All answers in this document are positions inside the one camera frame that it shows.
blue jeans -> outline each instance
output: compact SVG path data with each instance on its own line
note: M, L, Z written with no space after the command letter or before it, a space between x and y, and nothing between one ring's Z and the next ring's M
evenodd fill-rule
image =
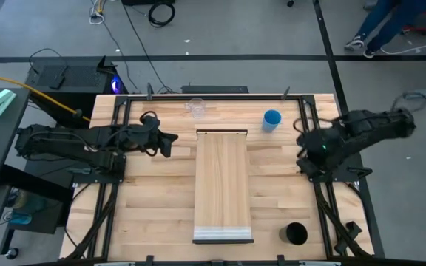
M379 0L362 23L356 36L364 41L376 29L382 20L396 8L392 17L387 21L379 34L368 44L368 50L376 52L402 31L405 25L411 24L416 17L426 11L426 0Z

table leg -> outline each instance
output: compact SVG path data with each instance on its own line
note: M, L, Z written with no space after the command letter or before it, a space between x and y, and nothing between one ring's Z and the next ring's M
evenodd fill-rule
M0 245L0 255L6 255L8 252L11 241L13 240L14 230L6 227L6 231L4 232L3 241L1 241Z
M58 200L62 203L69 203L72 200L72 191L70 189L8 165L1 167L0 185L20 188L52 200Z

floor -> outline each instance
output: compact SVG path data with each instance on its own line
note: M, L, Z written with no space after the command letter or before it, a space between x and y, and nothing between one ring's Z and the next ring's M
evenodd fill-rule
M365 61L346 53L367 12L363 0L177 0L174 21L156 29L143 15L128 12L163 82L182 85L245 85L250 92L335 93L341 110L389 109L404 91L426 89L426 49L379 55ZM0 76L24 81L27 57L50 47L63 56L115 56L120 53L103 25L90 25L90 1L0 0ZM148 6L137 7L147 12ZM159 20L166 10L156 11ZM317 14L322 12L321 20ZM130 28L119 0L106 3L106 25L127 57L132 79L144 92L147 82L161 85ZM388 52L426 45L426 36L397 36ZM40 56L54 57L50 52ZM126 68L118 64L126 80ZM134 88L127 84L132 92ZM0 82L0 87L13 87ZM382 245L388 258L426 260L426 108L415 114L418 129L406 140L384 141L362 152ZM37 109L28 109L21 126L53 124ZM12 166L25 162L11 153ZM0 228L0 237L4 232ZM54 261L63 231L55 235L16 233L21 248L14 261L0 265Z

butcher block tabletop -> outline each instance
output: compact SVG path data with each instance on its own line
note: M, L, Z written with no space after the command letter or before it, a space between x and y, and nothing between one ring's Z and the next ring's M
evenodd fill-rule
M115 97L96 98L90 126L111 123ZM339 116L332 94L314 97L319 117ZM155 261L276 260L278 254L287 260L326 259L313 185L295 163L300 150L296 144L300 133L292 127L300 117L297 100L205 100L202 118L193 118L186 103L187 100L154 100L135 101L131 105L129 123L140 123L139 117L144 112L154 111L160 120L160 130L179 138L172 144L170 158L160 153L149 157L138 151L126 154L109 260L145 261L148 255L153 255ZM276 109L282 115L280 125L271 133L261 129L263 115L269 109ZM123 113L122 106L119 123ZM192 243L198 129L247 130L252 244ZM93 222L98 188L98 184L92 184L72 204L67 231L75 243L83 239ZM356 241L365 251L373 253L361 200L344 183L334 183L334 191L342 223L355 221L363 230ZM279 230L291 222L306 227L305 244L297 246L280 240ZM337 241L329 220L328 227L334 245ZM100 229L98 234L96 256L101 254L103 231L104 228ZM60 257L67 256L74 248L65 236Z

computer tower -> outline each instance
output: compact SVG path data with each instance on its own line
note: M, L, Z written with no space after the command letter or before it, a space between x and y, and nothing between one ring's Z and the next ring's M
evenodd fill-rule
M105 62L105 58L35 61L26 84L72 109L81 110L86 117L92 116L96 95L129 94L115 66ZM40 95L32 93L30 100L61 126L74 129L89 127L87 121L74 117Z

